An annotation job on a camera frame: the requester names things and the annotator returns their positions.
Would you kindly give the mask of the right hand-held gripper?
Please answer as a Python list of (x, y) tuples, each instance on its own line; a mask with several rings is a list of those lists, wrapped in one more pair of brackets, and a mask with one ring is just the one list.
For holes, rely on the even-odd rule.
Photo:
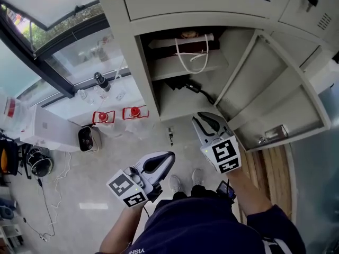
[(210, 134), (200, 121), (192, 118), (192, 124), (203, 145), (201, 152), (220, 174), (225, 174), (242, 166), (239, 145), (234, 135), (231, 136), (226, 120), (210, 112), (198, 112), (198, 116), (220, 136), (209, 142)]

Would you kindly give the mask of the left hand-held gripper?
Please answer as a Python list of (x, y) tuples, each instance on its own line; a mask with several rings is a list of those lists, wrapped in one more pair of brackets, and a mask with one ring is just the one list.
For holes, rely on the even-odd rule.
[(160, 182), (175, 163), (171, 151), (157, 151), (143, 156), (133, 166), (119, 170), (106, 183), (113, 195), (126, 207), (154, 202), (162, 193)]

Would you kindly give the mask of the black object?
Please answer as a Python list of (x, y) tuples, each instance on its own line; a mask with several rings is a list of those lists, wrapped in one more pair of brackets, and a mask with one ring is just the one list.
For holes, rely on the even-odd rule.
[(172, 90), (180, 90), (182, 88), (187, 88), (196, 94), (201, 93), (204, 95), (208, 102), (212, 105), (215, 104), (215, 100), (211, 97), (207, 92), (202, 89), (201, 84), (197, 83), (196, 81), (192, 80), (190, 76), (177, 76), (172, 78), (165, 79), (165, 84), (167, 84)]

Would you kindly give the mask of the grey metal locker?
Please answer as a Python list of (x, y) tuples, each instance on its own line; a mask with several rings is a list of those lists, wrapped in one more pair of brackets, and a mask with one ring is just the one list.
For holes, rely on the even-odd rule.
[[(326, 131), (330, 120), (310, 81), (317, 61), (339, 54), (339, 0), (100, 0), (153, 118), (221, 114), (246, 151)], [(220, 48), (189, 74), (176, 57), (153, 60), (146, 39), (218, 28)], [(190, 76), (215, 100), (165, 79)]]

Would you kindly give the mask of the person's left forearm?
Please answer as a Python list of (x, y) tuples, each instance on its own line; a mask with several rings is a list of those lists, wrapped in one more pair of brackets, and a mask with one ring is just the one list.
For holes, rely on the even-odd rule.
[(99, 252), (121, 254), (133, 242), (139, 225), (143, 206), (124, 208), (112, 229), (102, 241)]

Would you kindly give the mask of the person's right forearm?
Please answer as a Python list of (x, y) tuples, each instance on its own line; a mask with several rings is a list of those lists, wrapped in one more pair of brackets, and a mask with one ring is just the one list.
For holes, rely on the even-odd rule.
[(272, 208), (270, 200), (255, 187), (240, 168), (226, 173), (226, 176), (246, 217), (266, 212)]

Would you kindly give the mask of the person's left grey shoe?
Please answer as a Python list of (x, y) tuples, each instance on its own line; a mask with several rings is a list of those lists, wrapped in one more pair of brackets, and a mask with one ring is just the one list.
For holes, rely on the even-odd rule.
[(179, 178), (175, 175), (171, 175), (168, 180), (170, 190), (176, 194), (179, 192), (183, 192), (182, 184)]

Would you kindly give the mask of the person's grey shoe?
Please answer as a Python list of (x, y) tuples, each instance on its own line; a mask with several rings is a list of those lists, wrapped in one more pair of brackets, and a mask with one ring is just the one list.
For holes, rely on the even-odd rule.
[(168, 180), (170, 190), (176, 194), (179, 192), (183, 192), (182, 184), (179, 178), (175, 175), (171, 175)]
[(203, 186), (204, 170), (196, 168), (192, 173), (193, 186)]

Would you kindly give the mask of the person's right grey shoe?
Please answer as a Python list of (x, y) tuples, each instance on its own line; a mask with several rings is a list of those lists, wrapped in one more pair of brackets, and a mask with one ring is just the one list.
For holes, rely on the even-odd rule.
[(196, 168), (192, 173), (193, 186), (203, 186), (204, 170)]

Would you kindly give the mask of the person's black trousers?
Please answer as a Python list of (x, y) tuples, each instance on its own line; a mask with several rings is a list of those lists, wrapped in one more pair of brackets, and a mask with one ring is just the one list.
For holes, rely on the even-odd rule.
[[(220, 196), (212, 191), (212, 190), (208, 190), (206, 189), (204, 186), (202, 185), (194, 185), (191, 189), (191, 196), (193, 198), (219, 198)], [(186, 195), (185, 192), (183, 191), (179, 191), (173, 194), (173, 201), (176, 200), (180, 200), (180, 199), (184, 199), (184, 198), (188, 198), (188, 196)]]

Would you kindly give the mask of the clear red-capped water bottle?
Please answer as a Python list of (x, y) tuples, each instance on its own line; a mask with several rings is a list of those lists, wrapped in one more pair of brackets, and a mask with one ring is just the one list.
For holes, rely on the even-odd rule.
[(95, 111), (92, 116), (92, 123), (102, 133), (109, 137), (114, 137), (115, 111), (99, 112)]
[(122, 119), (126, 130), (129, 132), (140, 132), (146, 128), (149, 118), (149, 110), (146, 105), (124, 107), (122, 109)]

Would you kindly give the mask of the black waist-worn device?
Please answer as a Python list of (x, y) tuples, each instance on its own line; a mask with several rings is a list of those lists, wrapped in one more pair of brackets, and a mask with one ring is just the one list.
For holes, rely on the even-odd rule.
[(230, 186), (229, 180), (228, 182), (221, 181), (216, 192), (220, 197), (225, 198), (231, 205), (234, 204), (236, 194), (234, 189)]

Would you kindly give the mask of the person's navy shirt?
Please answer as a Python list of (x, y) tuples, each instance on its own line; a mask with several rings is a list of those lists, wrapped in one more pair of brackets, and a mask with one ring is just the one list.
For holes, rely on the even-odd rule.
[(274, 205), (241, 224), (222, 198), (188, 197), (156, 209), (123, 254), (306, 254), (283, 210)]

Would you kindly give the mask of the small clear glass bottle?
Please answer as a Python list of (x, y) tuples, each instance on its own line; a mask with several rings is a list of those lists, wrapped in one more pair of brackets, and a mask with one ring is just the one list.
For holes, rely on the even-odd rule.
[(92, 99), (91, 96), (83, 89), (79, 89), (77, 91), (77, 96), (88, 105), (94, 104), (94, 99)]

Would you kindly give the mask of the black drinking bottle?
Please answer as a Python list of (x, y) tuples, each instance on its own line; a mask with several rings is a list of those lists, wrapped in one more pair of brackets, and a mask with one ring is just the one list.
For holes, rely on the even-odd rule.
[(103, 75), (101, 75), (100, 72), (96, 72), (93, 78), (103, 91), (105, 92), (110, 91), (111, 85), (109, 81)]

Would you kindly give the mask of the white cardboard box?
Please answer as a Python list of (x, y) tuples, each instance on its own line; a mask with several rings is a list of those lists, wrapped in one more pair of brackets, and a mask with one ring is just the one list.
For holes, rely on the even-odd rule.
[(63, 152), (80, 151), (78, 132), (81, 127), (40, 106), (31, 109), (31, 121), (20, 134), (20, 141)]

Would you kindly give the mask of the black round helmet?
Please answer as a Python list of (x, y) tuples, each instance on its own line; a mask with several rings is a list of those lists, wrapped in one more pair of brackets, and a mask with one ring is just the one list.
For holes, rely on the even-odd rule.
[(31, 167), (31, 173), (37, 177), (44, 177), (53, 169), (52, 158), (38, 148), (28, 152), (27, 164)]

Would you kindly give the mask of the black and orange chair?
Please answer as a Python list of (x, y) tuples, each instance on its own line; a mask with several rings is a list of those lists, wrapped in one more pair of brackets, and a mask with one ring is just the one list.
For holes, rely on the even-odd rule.
[(19, 147), (16, 142), (0, 139), (0, 172), (16, 176), (19, 168)]

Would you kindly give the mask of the large clear red-labelled water bottle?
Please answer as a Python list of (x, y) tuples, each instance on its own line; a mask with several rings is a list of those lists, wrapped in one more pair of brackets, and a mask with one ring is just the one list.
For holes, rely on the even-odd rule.
[(11, 132), (22, 132), (30, 123), (28, 107), (14, 97), (8, 96), (0, 88), (0, 129)]

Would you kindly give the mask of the black window frame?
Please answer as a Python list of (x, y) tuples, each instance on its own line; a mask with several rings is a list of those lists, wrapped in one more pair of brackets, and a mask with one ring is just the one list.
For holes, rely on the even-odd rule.
[(0, 87), (46, 106), (129, 76), (100, 0), (0, 0)]

